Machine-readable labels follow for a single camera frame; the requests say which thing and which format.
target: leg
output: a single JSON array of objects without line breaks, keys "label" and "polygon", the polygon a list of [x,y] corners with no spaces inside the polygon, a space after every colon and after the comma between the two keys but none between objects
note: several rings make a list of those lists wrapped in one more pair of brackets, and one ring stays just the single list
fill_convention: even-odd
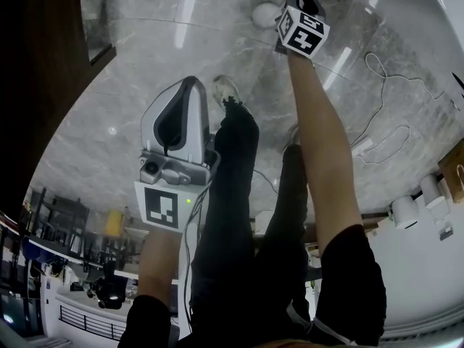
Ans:
[{"label": "leg", "polygon": [[301,148],[293,144],[283,155],[275,213],[255,262],[257,284],[268,283],[266,300],[269,302],[268,298],[272,298],[272,308],[278,312],[285,310],[296,294],[300,294],[302,285],[304,288],[307,253],[302,237],[306,214],[305,166]]},{"label": "leg", "polygon": [[210,205],[202,239],[192,262],[191,306],[196,320],[238,295],[254,257],[249,222],[249,192],[259,130],[234,99],[225,103],[225,119],[215,138],[220,165],[210,187]]}]

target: black pants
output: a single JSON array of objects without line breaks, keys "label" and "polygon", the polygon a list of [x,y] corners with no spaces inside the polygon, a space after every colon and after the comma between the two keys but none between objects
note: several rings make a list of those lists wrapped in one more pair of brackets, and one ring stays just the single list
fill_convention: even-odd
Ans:
[{"label": "black pants", "polygon": [[221,337],[221,344],[304,338],[289,320],[292,300],[306,311],[307,253],[302,243],[307,182],[301,149],[288,147],[275,213],[254,255],[249,193],[259,130],[238,105],[227,108],[215,138],[221,162],[210,187],[210,205],[192,262],[194,333]]}]

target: cable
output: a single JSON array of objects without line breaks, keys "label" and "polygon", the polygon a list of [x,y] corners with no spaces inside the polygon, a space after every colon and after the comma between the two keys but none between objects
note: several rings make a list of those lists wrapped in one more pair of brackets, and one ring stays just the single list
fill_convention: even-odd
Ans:
[{"label": "cable", "polygon": [[[199,217],[198,217],[198,226],[200,226],[200,223],[202,221],[202,209],[203,209],[203,202],[200,204],[200,209],[199,209]],[[186,228],[183,230],[183,240],[186,245],[186,256],[187,256],[187,271],[186,271],[186,278],[184,280],[184,285],[183,285],[183,308],[186,312],[186,317],[188,321],[188,329],[191,332],[191,313],[190,311],[187,310],[187,283],[189,282],[189,273],[190,273],[190,248],[189,248],[189,242],[187,241],[187,230],[189,229],[190,223],[193,221],[190,220],[190,222],[187,223]]]},{"label": "cable", "polygon": [[[374,57],[375,59],[377,59],[378,64],[380,65],[382,71],[384,72],[383,75],[382,75],[381,73],[378,73],[377,71],[375,71],[375,70],[369,65],[369,63],[368,63],[368,57],[369,57],[369,56],[372,56],[372,57]],[[369,52],[369,53],[367,53],[367,54],[365,55],[365,57],[364,57],[364,62],[365,62],[365,65],[368,67],[368,69],[369,69],[372,73],[375,73],[378,77],[384,79],[384,82],[383,82],[383,84],[382,84],[382,90],[381,90],[381,106],[380,106],[380,108],[378,109],[378,111],[376,111],[376,112],[373,114],[373,116],[370,118],[368,124],[366,125],[366,127],[364,128],[364,130],[362,131],[362,133],[361,133],[361,134],[355,139],[355,141],[351,144],[351,147],[353,147],[354,145],[356,145],[357,142],[360,141],[360,140],[363,138],[363,136],[367,133],[367,131],[368,131],[370,125],[372,124],[372,122],[374,121],[374,119],[375,119],[375,118],[378,116],[378,114],[384,109],[384,105],[385,105],[385,98],[384,98],[385,87],[386,87],[386,84],[387,84],[387,82],[388,82],[388,80],[389,80],[390,78],[402,78],[402,79],[404,79],[404,80],[406,80],[406,81],[408,81],[408,82],[410,82],[410,83],[412,83],[413,81],[419,81],[419,82],[422,84],[422,87],[424,88],[424,90],[425,90],[428,94],[430,94],[431,98],[432,98],[434,101],[440,99],[440,98],[444,95],[444,91],[443,91],[439,96],[435,97],[435,96],[432,94],[432,92],[429,91],[429,90],[427,89],[426,84],[425,84],[425,83],[423,82],[423,80],[420,79],[420,78],[407,78],[407,77],[405,77],[405,76],[403,76],[403,75],[389,75],[389,74],[387,74],[387,73],[386,73],[386,70],[385,70],[385,67],[384,67],[384,65],[382,64],[381,60],[380,60],[374,53],[372,53],[372,52]],[[372,151],[374,151],[375,149],[379,148],[380,145],[382,145],[382,143],[385,142],[385,140],[387,140],[388,138],[390,138],[391,136],[393,136],[399,129],[407,129],[409,133],[408,133],[408,136],[407,136],[406,140],[403,142],[403,145],[401,146],[401,148],[400,148],[398,151],[396,151],[392,156],[386,158],[385,160],[383,160],[383,161],[381,161],[381,162],[366,162],[361,156],[355,156],[355,157],[361,159],[361,161],[362,161],[364,164],[366,164],[366,165],[382,165],[382,164],[384,164],[385,162],[389,161],[390,159],[392,159],[393,157],[395,157],[397,154],[399,154],[399,153],[403,150],[403,148],[405,147],[406,143],[410,140],[410,138],[411,138],[411,128],[410,128],[409,126],[407,126],[407,125],[401,125],[401,126],[399,126],[393,133],[391,133],[389,136],[387,136],[386,138],[384,138],[384,139],[377,145],[377,147],[375,147],[375,148],[373,148],[373,149],[369,149],[369,150],[363,152],[363,153],[366,154],[366,153],[368,153],[368,152],[372,152]]]},{"label": "cable", "polygon": [[268,177],[266,175],[264,175],[263,173],[261,173],[259,170],[256,170],[256,169],[253,169],[253,171],[260,174],[270,184],[270,187],[273,189],[275,194],[278,194],[278,192],[274,188],[274,185],[272,184],[272,182],[268,179]]}]

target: person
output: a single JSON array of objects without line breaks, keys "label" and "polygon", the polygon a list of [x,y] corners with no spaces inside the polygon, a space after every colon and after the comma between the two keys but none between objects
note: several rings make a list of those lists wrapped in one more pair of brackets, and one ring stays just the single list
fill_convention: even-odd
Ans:
[{"label": "person", "polygon": [[[225,107],[215,136],[221,162],[191,265],[192,333],[177,347],[375,346],[384,332],[386,291],[361,224],[347,135],[311,61],[291,52],[288,61],[300,143],[295,136],[283,153],[275,212],[256,255],[248,197],[259,131],[235,85],[215,79],[214,97]],[[308,185],[323,273],[311,322],[302,243]],[[160,228],[146,238],[119,347],[167,347],[180,247],[181,236]]]}]

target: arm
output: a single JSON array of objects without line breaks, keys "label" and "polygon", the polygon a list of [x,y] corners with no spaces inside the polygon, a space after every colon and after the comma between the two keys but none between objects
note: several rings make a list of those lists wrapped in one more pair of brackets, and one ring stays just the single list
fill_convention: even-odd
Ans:
[{"label": "arm", "polygon": [[362,224],[355,196],[352,153],[340,118],[311,61],[289,52],[289,67],[322,254],[338,233]]},{"label": "arm", "polygon": [[182,234],[154,227],[145,238],[138,267],[138,295],[170,305],[171,282],[179,262]]}]

